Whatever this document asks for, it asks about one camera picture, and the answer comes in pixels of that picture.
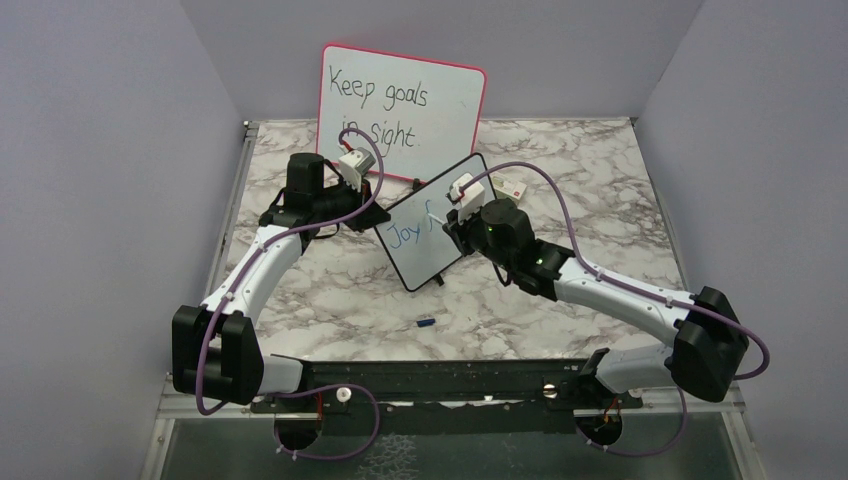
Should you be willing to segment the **whiteboard marker pen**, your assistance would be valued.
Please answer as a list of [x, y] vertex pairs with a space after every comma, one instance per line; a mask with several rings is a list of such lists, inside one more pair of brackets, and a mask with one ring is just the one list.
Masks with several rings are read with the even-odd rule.
[[427, 213], [427, 216], [428, 216], [431, 220], [435, 221], [436, 223], [439, 223], [440, 225], [444, 225], [444, 224], [445, 224], [445, 221], [444, 221], [443, 219], [441, 219], [440, 217], [438, 217], [437, 215], [435, 215], [435, 214], [433, 214], [433, 213], [429, 213], [429, 212], [428, 212], [428, 213]]

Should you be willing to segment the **black framed small whiteboard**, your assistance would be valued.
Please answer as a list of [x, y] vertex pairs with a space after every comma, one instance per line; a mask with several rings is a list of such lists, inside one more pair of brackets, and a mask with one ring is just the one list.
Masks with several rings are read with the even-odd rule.
[[454, 208], [446, 197], [450, 185], [464, 173], [475, 176], [487, 169], [484, 156], [473, 153], [387, 208], [391, 220], [378, 225], [376, 235], [407, 291], [419, 290], [462, 258], [427, 213], [445, 221]]

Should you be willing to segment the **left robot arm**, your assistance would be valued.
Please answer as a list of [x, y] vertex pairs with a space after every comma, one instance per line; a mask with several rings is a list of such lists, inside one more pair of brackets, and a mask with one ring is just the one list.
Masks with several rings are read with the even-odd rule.
[[194, 396], [200, 414], [266, 394], [276, 394], [294, 411], [313, 401], [315, 386], [303, 376], [303, 361], [264, 354], [255, 325], [285, 272], [321, 229], [346, 225], [362, 231], [389, 220], [366, 178], [376, 162], [364, 148], [349, 150], [336, 163], [314, 153], [292, 155], [286, 185], [261, 215], [247, 253], [200, 305], [176, 311], [173, 385]]

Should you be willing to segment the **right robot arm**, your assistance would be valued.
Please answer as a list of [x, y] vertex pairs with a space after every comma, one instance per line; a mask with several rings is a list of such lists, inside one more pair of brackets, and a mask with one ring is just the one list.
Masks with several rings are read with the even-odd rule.
[[584, 267], [573, 250], [537, 238], [528, 215], [508, 200], [473, 213], [453, 208], [443, 229], [462, 255], [478, 253], [500, 268], [504, 285], [588, 307], [655, 338], [647, 347], [597, 350], [576, 383], [585, 404], [600, 407], [616, 394], [666, 386], [708, 402], [724, 400], [749, 340], [723, 292], [664, 290]]

